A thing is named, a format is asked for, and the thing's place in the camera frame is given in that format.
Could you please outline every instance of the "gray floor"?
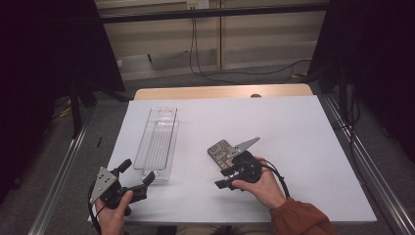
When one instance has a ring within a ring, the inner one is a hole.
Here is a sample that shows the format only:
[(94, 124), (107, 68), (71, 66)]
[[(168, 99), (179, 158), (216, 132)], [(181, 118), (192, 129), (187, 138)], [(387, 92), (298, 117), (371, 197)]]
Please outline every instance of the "gray floor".
[[(298, 65), (294, 73), (306, 71), (308, 64)], [(247, 68), (238, 71), (264, 72), (274, 71), (280, 67)], [(268, 75), (251, 74), (217, 74), (214, 79), (226, 79), (240, 84), (278, 83), (289, 77), (291, 71), (284, 70)], [(174, 86), (203, 86), (203, 85), (230, 85), (229, 82), (207, 80), (193, 74), (181, 74), (161, 78), (139, 79), (125, 81), (126, 95), (133, 96), (139, 88), (145, 87), (174, 87)], [(318, 85), (310, 83), (313, 92), (319, 95), (321, 104), (327, 112), (328, 119), (334, 120), (327, 104), (326, 96), (337, 97), (333, 94), (321, 95)], [(69, 169), (68, 178), (58, 195), (58, 202), (54, 206), (45, 234), (96, 234), (90, 223), (86, 221), (87, 190), (94, 180), (97, 168), (107, 165), (115, 141), (122, 124), (127, 104), (120, 103), (105, 94), (97, 93), (99, 103), (94, 109), (81, 107), (84, 117), (92, 114), (91, 121), (86, 129), (77, 155)], [(356, 124), (355, 131), (362, 140), (365, 148), (373, 158), (376, 166), (390, 184), (391, 188), (401, 200), (404, 207), (415, 217), (415, 164), (410, 162), (402, 152), (399, 144), (384, 135), (382, 125), (377, 121), (364, 102), (360, 102), (361, 118)], [(57, 107), (57, 113), (63, 107)], [(348, 144), (339, 130), (335, 131), (339, 141), (350, 157)], [(65, 117), (54, 118), (48, 135), (37, 158), (29, 171), (22, 176), (22, 186), (11, 190), (0, 206), (0, 234), (27, 234), (37, 213), (47, 197), (48, 191), (66, 157), (72, 136), (72, 122), (70, 113)], [(336, 224), (339, 234), (403, 234), (400, 232), (394, 218), (383, 202), (373, 183), (367, 178), (362, 169), (367, 185), (362, 186), (369, 202), (378, 218), (378, 221), (364, 224)], [(155, 226), (127, 226), (131, 234), (156, 234)]]

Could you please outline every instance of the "sleeve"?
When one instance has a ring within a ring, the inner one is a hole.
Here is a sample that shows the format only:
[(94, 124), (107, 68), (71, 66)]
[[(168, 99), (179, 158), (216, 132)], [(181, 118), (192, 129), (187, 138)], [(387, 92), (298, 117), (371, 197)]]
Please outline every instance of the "sleeve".
[(288, 198), (281, 207), (270, 212), (274, 232), (278, 235), (335, 235), (326, 214), (312, 204)]

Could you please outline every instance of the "human hand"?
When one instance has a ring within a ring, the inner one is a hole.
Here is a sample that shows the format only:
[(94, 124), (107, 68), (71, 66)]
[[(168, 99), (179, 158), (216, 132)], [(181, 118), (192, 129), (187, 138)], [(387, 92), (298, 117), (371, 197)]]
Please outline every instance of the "human hand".
[[(263, 158), (256, 159), (263, 165), (266, 165), (266, 161)], [(262, 175), (257, 183), (234, 180), (232, 185), (252, 193), (263, 205), (272, 210), (281, 207), (287, 201), (275, 179), (274, 173), (265, 167), (262, 168)]]
[[(102, 235), (123, 235), (124, 234), (124, 211), (131, 202), (133, 196), (132, 191), (127, 191), (122, 196), (121, 201), (116, 209), (103, 208), (98, 217), (100, 219)], [(105, 204), (101, 199), (95, 202), (95, 209), (100, 210)]]

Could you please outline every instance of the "clear plastic container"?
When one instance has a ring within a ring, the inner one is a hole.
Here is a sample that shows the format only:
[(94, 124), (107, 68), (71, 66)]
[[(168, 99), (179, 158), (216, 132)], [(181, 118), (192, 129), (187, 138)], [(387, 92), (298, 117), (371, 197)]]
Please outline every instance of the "clear plastic container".
[(151, 171), (155, 172), (156, 180), (170, 177), (178, 131), (176, 116), (176, 108), (151, 108), (134, 163), (142, 179)]

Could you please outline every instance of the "white tabletop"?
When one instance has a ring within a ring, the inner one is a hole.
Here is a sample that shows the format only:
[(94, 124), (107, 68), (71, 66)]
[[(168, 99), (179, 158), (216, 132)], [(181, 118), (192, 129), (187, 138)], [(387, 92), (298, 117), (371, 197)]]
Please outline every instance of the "white tabletop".
[[(309, 202), (331, 221), (375, 221), (376, 217), (315, 96), (131, 101), (108, 169), (135, 160), (152, 107), (176, 107), (179, 130), (170, 179), (149, 187), (148, 199), (131, 204), (126, 221), (143, 223), (269, 222), (266, 207), (240, 190), (218, 189), (223, 179), (207, 149), (221, 139), (249, 148), (274, 163), (291, 196)], [(140, 184), (132, 166), (121, 185)]]

